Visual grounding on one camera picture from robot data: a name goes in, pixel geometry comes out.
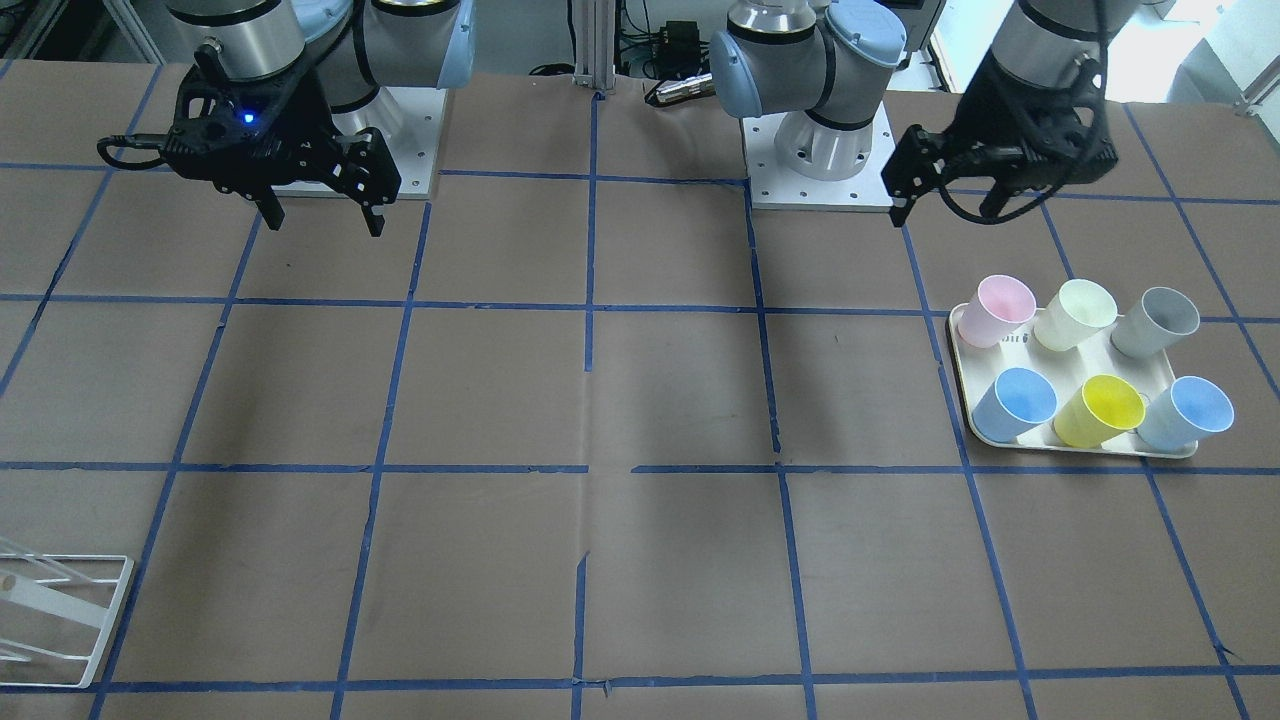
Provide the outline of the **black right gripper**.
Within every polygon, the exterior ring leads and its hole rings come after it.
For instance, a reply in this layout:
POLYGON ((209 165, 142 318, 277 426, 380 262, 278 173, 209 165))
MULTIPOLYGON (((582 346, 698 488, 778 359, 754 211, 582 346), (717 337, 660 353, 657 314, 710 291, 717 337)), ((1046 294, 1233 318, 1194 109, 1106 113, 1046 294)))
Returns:
POLYGON ((244 85, 244 110, 256 111, 244 193, 270 231, 285 210, 273 191, 297 181, 320 183, 360 205, 371 237, 385 228, 384 206, 401 190, 401 173, 379 129, 337 135, 316 76, 275 76, 244 85))

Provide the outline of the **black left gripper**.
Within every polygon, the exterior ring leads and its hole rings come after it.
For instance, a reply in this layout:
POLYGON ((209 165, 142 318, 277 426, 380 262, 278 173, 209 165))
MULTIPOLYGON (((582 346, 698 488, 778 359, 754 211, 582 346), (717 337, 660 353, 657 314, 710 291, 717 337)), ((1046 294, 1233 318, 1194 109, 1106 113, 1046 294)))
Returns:
POLYGON ((892 225, 902 229, 916 200, 950 182, 945 168, 948 137, 951 143, 964 150, 977 145, 1019 150, 1019 158, 997 159, 982 169, 979 176, 991 177, 993 184, 980 201, 980 219, 1010 222, 1027 214, 1030 205, 1011 211, 1006 211, 1006 206, 1029 188, 1047 188, 1036 155, 1027 145, 1030 128, 1027 102, 1038 90, 1046 88, 1007 70, 989 50, 963 94, 946 133, 909 126, 896 141, 881 172, 884 191, 892 201, 892 225))

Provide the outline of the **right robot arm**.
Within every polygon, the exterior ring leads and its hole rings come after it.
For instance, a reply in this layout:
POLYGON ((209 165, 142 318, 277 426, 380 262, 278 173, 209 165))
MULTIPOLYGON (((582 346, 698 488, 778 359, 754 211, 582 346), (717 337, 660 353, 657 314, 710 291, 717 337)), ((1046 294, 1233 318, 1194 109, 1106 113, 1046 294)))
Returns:
POLYGON ((460 88, 474 70, 471 1, 169 1, 192 44, 159 159, 252 202, 271 229, 276 190, 314 182, 353 200, 371 236, 402 184, 392 87, 460 88))

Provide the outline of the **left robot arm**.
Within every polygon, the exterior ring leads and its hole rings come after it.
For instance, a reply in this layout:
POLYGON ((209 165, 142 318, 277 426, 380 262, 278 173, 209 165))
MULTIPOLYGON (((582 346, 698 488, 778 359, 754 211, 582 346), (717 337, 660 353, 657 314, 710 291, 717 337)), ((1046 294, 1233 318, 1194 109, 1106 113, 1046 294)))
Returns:
POLYGON ((956 217, 998 225, 1117 165, 1108 49, 1135 10, 1015 1, 941 132, 891 132, 883 101, 908 32, 876 1, 736 1, 710 74, 742 123, 758 208, 884 211, 902 227, 940 192, 956 217))

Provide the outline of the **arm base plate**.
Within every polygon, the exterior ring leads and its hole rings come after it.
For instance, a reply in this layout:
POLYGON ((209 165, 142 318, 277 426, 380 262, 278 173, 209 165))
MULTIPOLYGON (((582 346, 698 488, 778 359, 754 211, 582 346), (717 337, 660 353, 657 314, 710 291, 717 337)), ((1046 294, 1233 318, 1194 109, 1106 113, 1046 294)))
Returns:
POLYGON ((882 102, 868 126, 838 131, 804 111, 745 118, 742 150, 758 210, 887 213, 882 170, 895 150, 882 102))
POLYGON ((451 92, 444 88, 381 87, 364 106, 332 114, 346 135, 379 128, 401 177, 398 200, 429 199, 451 92))

